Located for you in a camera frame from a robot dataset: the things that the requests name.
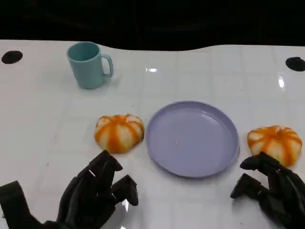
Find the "table surface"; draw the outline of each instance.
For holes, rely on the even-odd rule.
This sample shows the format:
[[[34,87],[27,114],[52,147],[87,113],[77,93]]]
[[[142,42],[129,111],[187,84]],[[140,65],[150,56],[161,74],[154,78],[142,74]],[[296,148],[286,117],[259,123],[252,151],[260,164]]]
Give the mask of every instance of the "table surface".
[[[0,184],[18,180],[31,212],[54,220],[69,181],[101,150],[93,139],[101,115],[131,113],[147,125],[153,113],[180,100],[203,101],[235,123],[241,144],[238,162],[199,180],[160,169],[145,141],[116,156],[138,184],[139,206],[115,226],[121,229],[276,228],[247,198],[229,196],[250,156],[245,136],[253,128],[287,125],[305,139],[304,73],[289,70],[288,57],[305,58],[304,47],[221,45],[185,52],[125,51],[101,46],[113,59],[112,80],[96,90],[80,89],[66,58],[75,42],[0,41],[0,53],[23,58],[0,63]],[[305,178],[305,157],[293,168]],[[267,185],[258,172],[248,174]]]

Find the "teal mug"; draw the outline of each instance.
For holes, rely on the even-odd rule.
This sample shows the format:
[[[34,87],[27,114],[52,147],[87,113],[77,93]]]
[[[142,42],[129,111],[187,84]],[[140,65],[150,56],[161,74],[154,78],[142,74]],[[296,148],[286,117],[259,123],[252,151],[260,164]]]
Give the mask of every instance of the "teal mug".
[[[99,46],[93,42],[79,42],[71,46],[67,56],[79,87],[95,89],[100,87],[105,77],[112,77],[113,63],[109,55],[101,54]],[[110,74],[104,74],[102,57],[110,67]]]

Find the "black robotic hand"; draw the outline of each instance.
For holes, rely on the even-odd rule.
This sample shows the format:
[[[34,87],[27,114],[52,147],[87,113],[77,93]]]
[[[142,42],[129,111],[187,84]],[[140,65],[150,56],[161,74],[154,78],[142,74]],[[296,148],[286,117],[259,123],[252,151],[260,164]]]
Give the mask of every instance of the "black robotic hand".
[[[118,161],[101,152],[72,179],[61,197],[56,222],[38,222],[29,211],[17,181],[0,187],[0,204],[9,229],[99,229],[123,200],[138,205],[136,183],[126,175],[112,185]]]
[[[290,169],[261,152],[244,160],[241,168],[258,170],[268,176],[269,189],[247,174],[238,180],[231,198],[245,194],[259,201],[262,211],[287,229],[305,228],[305,184]]]

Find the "purple plate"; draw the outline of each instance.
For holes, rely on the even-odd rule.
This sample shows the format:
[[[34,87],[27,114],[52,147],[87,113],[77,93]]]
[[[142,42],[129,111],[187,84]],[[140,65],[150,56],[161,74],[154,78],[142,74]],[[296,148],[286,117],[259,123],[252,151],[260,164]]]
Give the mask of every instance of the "purple plate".
[[[233,122],[208,104],[186,101],[165,106],[150,120],[150,157],[183,177],[205,177],[231,165],[239,154]]]

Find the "orange pumpkin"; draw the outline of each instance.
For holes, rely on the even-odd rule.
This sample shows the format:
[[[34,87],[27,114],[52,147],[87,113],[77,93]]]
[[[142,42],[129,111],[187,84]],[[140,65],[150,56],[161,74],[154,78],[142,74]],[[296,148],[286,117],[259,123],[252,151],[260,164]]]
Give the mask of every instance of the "orange pumpkin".
[[[139,117],[131,114],[102,116],[96,124],[95,141],[109,153],[123,153],[143,140],[144,127]]]
[[[263,151],[286,167],[295,164],[302,149],[302,140],[297,133],[278,125],[251,130],[247,141],[253,155]]]

